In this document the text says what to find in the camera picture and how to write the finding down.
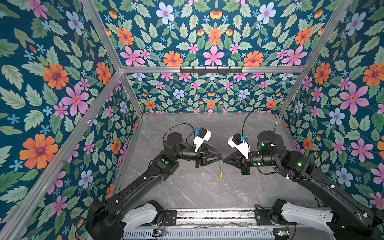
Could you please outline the large keyring with yellow sleeve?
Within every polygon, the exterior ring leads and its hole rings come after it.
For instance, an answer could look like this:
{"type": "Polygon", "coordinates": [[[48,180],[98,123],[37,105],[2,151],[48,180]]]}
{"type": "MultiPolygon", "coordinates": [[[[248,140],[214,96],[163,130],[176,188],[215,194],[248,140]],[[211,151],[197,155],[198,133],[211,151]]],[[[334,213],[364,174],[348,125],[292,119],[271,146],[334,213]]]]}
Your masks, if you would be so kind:
{"type": "Polygon", "coordinates": [[[223,161],[220,162],[220,174],[219,174],[219,179],[220,181],[223,179],[223,167],[222,167],[223,161]]]}

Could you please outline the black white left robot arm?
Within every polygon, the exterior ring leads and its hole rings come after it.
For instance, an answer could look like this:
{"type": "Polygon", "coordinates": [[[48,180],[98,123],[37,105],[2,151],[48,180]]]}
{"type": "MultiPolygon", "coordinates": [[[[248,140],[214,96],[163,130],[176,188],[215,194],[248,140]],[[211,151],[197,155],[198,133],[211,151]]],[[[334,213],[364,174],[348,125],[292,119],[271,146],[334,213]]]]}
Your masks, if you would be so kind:
{"type": "Polygon", "coordinates": [[[135,207],[150,190],[169,178],[180,166],[179,160],[195,161],[196,167],[222,160],[222,155],[207,145],[212,132],[195,130],[192,145],[180,133],[171,133],[163,142],[163,150],[150,162],[136,180],[104,202],[94,201],[89,207],[85,229],[94,240],[120,240],[124,233],[141,225],[157,225],[164,208],[156,201],[135,207]]]}

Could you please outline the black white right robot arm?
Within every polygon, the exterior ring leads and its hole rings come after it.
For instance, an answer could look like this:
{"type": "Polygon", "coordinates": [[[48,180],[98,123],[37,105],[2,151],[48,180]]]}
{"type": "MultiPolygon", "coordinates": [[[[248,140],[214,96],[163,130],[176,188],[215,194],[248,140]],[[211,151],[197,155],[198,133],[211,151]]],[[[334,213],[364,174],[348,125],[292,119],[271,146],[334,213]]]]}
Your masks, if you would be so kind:
{"type": "Polygon", "coordinates": [[[321,211],[276,200],[271,209],[273,215],[326,232],[335,240],[381,239],[382,211],[358,203],[304,154],[287,150],[280,135],[267,130],[257,139],[257,150],[252,151],[246,136],[237,133],[229,137],[228,144],[236,152],[224,158],[224,163],[240,169],[243,175],[249,175],[252,167],[272,167],[275,173],[306,188],[329,207],[321,211]]]}

